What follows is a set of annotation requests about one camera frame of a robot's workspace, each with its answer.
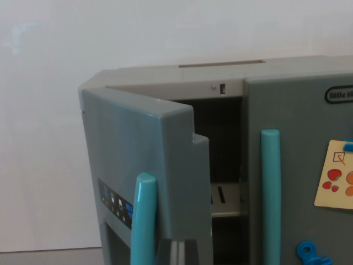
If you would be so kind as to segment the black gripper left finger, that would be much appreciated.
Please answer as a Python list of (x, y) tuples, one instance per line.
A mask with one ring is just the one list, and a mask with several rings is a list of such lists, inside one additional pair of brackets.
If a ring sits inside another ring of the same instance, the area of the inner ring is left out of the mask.
[(161, 239), (158, 245), (158, 265), (170, 265), (172, 240)]

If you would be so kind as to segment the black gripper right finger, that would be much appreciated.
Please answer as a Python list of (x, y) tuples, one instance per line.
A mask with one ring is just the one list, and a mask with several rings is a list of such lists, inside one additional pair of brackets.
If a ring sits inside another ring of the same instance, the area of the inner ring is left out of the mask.
[(197, 249), (197, 241), (188, 239), (184, 241), (184, 264), (199, 265), (199, 254)]

